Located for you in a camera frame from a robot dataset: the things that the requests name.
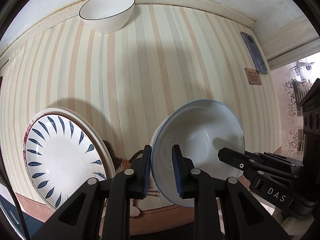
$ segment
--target black cable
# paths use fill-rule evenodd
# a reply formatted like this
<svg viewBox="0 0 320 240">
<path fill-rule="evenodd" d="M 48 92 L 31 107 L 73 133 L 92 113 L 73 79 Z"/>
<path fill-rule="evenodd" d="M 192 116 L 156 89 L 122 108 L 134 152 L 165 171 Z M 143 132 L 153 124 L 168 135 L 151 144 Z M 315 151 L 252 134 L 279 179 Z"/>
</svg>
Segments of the black cable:
<svg viewBox="0 0 320 240">
<path fill-rule="evenodd" d="M 19 203 L 19 201 L 17 199 L 17 196 L 13 192 L 13 189 L 11 187 L 11 184 L 10 184 L 9 180 L 3 174 L 1 169 L 0 169 L 0 177 L 2 178 L 4 184 L 6 185 L 8 191 L 9 191 L 9 193 L 10 193 L 12 199 L 13 199 L 13 202 L 14 202 L 16 208 L 17 208 L 17 212 L 18 212 L 18 215 L 19 215 L 19 218 L 20 218 L 20 222 L 21 222 L 21 225 L 22 225 L 24 236 L 25 236 L 26 240 L 30 240 L 29 231 L 28 231 L 28 228 L 27 228 L 26 221 L 24 220 L 24 217 L 23 217 L 23 213 L 22 213 L 22 210 L 21 210 L 21 207 L 20 207 L 20 203 Z"/>
</svg>

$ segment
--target plate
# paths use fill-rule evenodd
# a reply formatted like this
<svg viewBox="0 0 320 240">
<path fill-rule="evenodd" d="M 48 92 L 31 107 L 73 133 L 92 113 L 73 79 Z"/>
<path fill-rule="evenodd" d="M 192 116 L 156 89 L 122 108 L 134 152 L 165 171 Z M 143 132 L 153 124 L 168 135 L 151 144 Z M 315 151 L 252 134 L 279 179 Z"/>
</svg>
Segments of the plate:
<svg viewBox="0 0 320 240">
<path fill-rule="evenodd" d="M 23 156 L 24 156 L 23 158 L 24 158 L 25 166 L 27 166 L 26 158 L 25 158 L 25 155 L 26 155 L 25 143 L 27 140 L 27 136 L 28 136 L 30 127 L 37 119 L 39 119 L 40 117 L 42 117 L 44 115 L 48 115 L 48 114 L 60 114 L 60 115 L 63 115 L 64 117 L 72 120 L 73 122 L 77 123 L 77 125 L 79 127 L 81 127 L 83 129 L 83 131 L 87 135 L 89 135 L 90 139 L 93 141 L 93 144 L 96 147 L 96 149 L 101 157 L 103 166 L 105 168 L 105 172 L 107 174 L 107 178 L 109 179 L 109 178 L 113 178 L 115 176 L 116 171 L 113 166 L 113 162 L 112 162 L 110 153 L 108 152 L 108 149 L 104 145 L 102 138 L 96 132 L 96 130 L 89 124 L 89 122 L 86 119 L 84 119 L 78 113 L 76 113 L 70 109 L 67 109 L 64 107 L 58 107 L 58 106 L 46 108 L 46 109 L 40 111 L 38 114 L 36 114 L 31 119 L 31 121 L 26 129 L 26 133 L 25 133 L 24 141 L 23 141 Z"/>
<path fill-rule="evenodd" d="M 29 178 L 53 210 L 88 178 L 107 179 L 96 143 L 73 120 L 49 114 L 37 119 L 28 130 L 24 149 Z"/>
<path fill-rule="evenodd" d="M 193 207 L 193 199 L 181 199 L 172 165 L 172 146 L 180 145 L 182 155 L 211 177 L 238 177 L 240 170 L 218 158 L 223 147 L 244 153 L 244 135 L 234 113 L 223 103 L 201 99 L 185 104 L 155 131 L 152 139 L 151 171 L 159 191 L 170 202 Z"/>
</svg>

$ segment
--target metal screw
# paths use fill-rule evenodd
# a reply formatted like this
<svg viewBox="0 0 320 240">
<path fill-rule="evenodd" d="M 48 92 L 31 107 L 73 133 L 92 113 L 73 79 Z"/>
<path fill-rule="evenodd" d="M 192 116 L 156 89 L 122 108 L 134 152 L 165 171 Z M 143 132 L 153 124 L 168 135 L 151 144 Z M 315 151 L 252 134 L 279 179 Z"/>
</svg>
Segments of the metal screw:
<svg viewBox="0 0 320 240">
<path fill-rule="evenodd" d="M 96 178 L 90 178 L 90 179 L 88 179 L 87 180 L 87 183 L 89 184 L 89 185 L 94 185 L 94 184 L 96 184 L 97 183 L 97 179 Z"/>
<path fill-rule="evenodd" d="M 194 175 L 198 175 L 198 174 L 200 174 L 200 170 L 199 169 L 197 169 L 197 168 L 193 168 L 192 170 L 191 170 L 191 173 L 192 174 L 194 174 Z"/>
<path fill-rule="evenodd" d="M 229 181 L 229 183 L 231 183 L 231 184 L 237 184 L 237 182 L 238 182 L 237 178 L 235 178 L 235 177 L 230 177 L 230 178 L 228 179 L 228 181 Z"/>
<path fill-rule="evenodd" d="M 125 174 L 125 175 L 132 175 L 132 174 L 134 174 L 134 170 L 133 170 L 133 169 L 126 169 L 126 170 L 124 171 L 124 174 Z"/>
</svg>

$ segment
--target white bowl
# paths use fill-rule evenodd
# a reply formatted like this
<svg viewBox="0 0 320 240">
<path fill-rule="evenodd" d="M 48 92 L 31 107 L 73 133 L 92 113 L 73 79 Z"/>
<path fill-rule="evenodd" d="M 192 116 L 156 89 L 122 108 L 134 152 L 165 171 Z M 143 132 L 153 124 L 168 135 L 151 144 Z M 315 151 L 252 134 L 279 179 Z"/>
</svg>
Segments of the white bowl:
<svg viewBox="0 0 320 240">
<path fill-rule="evenodd" d="M 80 9 L 85 24 L 100 34 L 113 33 L 129 20 L 135 0 L 89 0 Z"/>
<path fill-rule="evenodd" d="M 181 199 L 172 166 L 172 146 L 179 144 L 182 155 L 211 177 L 238 177 L 240 171 L 218 158 L 228 147 L 244 153 L 244 135 L 234 113 L 223 103 L 201 99 L 187 103 L 155 131 L 151 141 L 152 176 L 160 192 L 172 203 L 193 207 L 193 199 Z"/>
</svg>

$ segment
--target plate rim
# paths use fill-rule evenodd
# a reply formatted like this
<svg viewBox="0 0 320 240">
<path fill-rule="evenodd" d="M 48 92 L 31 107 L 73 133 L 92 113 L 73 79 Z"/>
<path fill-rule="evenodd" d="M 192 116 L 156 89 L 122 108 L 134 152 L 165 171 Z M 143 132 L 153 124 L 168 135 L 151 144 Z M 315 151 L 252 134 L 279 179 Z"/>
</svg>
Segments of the plate rim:
<svg viewBox="0 0 320 240">
<path fill-rule="evenodd" d="M 25 131 L 25 134 L 24 134 L 24 137 L 23 137 L 23 145 L 22 145 L 22 152 L 23 152 L 23 161 L 24 161 L 24 165 L 25 165 L 25 168 L 26 168 L 26 172 L 27 172 L 27 175 L 29 177 L 29 180 L 34 188 L 34 190 L 36 191 L 37 195 L 42 199 L 42 201 L 44 201 L 44 203 L 49 206 L 53 211 L 56 211 L 57 208 L 55 208 L 54 206 L 52 206 L 42 195 L 41 193 L 38 191 L 36 185 L 34 184 L 32 178 L 31 178 L 31 174 L 29 172 L 29 169 L 28 169 L 28 166 L 27 166 L 27 163 L 26 163 L 26 160 L 27 160 L 27 157 L 26 157 L 26 142 L 25 142 L 25 138 L 28 138 L 28 135 L 29 135 L 29 132 L 31 130 L 31 127 L 36 123 L 37 120 L 39 120 L 40 118 L 44 117 L 44 116 L 47 116 L 47 115 L 51 115 L 51 114 L 54 114 L 54 115 L 61 115 L 63 117 L 65 117 L 66 119 L 69 119 L 71 118 L 71 121 L 75 122 L 77 126 L 79 126 L 79 128 L 81 130 L 83 130 L 83 132 L 86 134 L 86 136 L 90 139 L 90 141 L 94 144 L 97 152 L 98 152 L 98 155 L 103 163 L 103 168 L 104 168 L 104 171 L 105 171 L 105 174 L 106 174 L 106 177 L 107 179 L 110 179 L 112 177 L 115 176 L 115 169 L 114 169 L 114 166 L 113 166 L 113 163 L 111 162 L 110 163 L 110 153 L 108 152 L 108 150 L 103 147 L 104 144 L 101 143 L 101 141 L 99 140 L 96 132 L 93 132 L 94 131 L 94 128 L 91 126 L 89 127 L 83 120 L 81 120 L 81 118 L 79 118 L 77 115 L 73 114 L 72 112 L 69 111 L 69 109 L 67 108 L 58 108 L 58 107 L 49 107 L 49 108 L 46 108 L 44 109 L 43 111 L 40 111 L 39 113 L 37 113 L 32 119 L 31 121 L 29 122 L 27 128 L 26 128 L 26 131 Z M 102 150 L 101 150 L 101 146 L 102 146 L 102 149 L 103 150 L 106 150 L 106 154 L 104 155 L 102 153 Z"/>
<path fill-rule="evenodd" d="M 191 104 L 193 104 L 193 103 L 200 102 L 200 101 L 218 103 L 218 104 L 220 104 L 220 105 L 223 105 L 223 106 L 225 106 L 225 107 L 234 115 L 234 117 L 237 119 L 237 121 L 238 121 L 238 123 L 239 123 L 239 125 L 240 125 L 240 128 L 241 128 L 241 132 L 242 132 L 242 136 L 243 136 L 243 142 L 244 142 L 244 149 L 245 149 L 245 140 L 244 140 L 243 127 L 242 127 L 242 125 L 241 125 L 241 122 L 240 122 L 239 118 L 235 115 L 235 113 L 234 113 L 226 104 L 224 104 L 224 103 L 222 103 L 222 102 L 219 102 L 219 101 L 217 101 L 217 100 L 214 100 L 214 99 L 198 99 L 198 100 L 193 100 L 193 101 L 191 101 L 191 102 L 188 102 L 188 103 L 184 104 L 183 106 L 180 106 L 180 107 L 179 107 L 177 110 L 175 110 L 171 115 L 169 115 L 169 116 L 162 122 L 162 124 L 158 127 L 158 129 L 155 131 L 156 135 L 154 136 L 154 140 L 153 140 L 153 142 L 152 142 L 152 148 L 153 148 L 153 146 L 156 144 L 157 139 L 159 138 L 159 134 L 160 134 L 161 130 L 169 123 L 169 121 L 172 120 L 173 117 L 175 117 L 175 116 L 176 116 L 179 112 L 181 112 L 185 107 L 187 107 L 187 106 L 189 106 L 189 105 L 191 105 Z M 172 202 L 172 200 L 168 199 L 168 198 L 163 194 L 163 192 L 161 191 L 161 189 L 159 188 L 158 183 L 156 182 L 156 179 L 155 179 L 155 176 L 154 176 L 155 173 L 154 173 L 153 160 L 154 160 L 154 154 L 153 154 L 153 151 L 152 151 L 152 152 L 151 152 L 151 160 L 150 160 L 150 162 L 151 162 L 151 173 L 152 173 L 152 177 L 153 177 L 153 179 L 154 179 L 154 181 L 155 181 L 155 184 L 156 184 L 159 192 L 160 192 L 167 200 L 169 200 L 171 203 L 176 204 L 176 203 Z"/>
</svg>

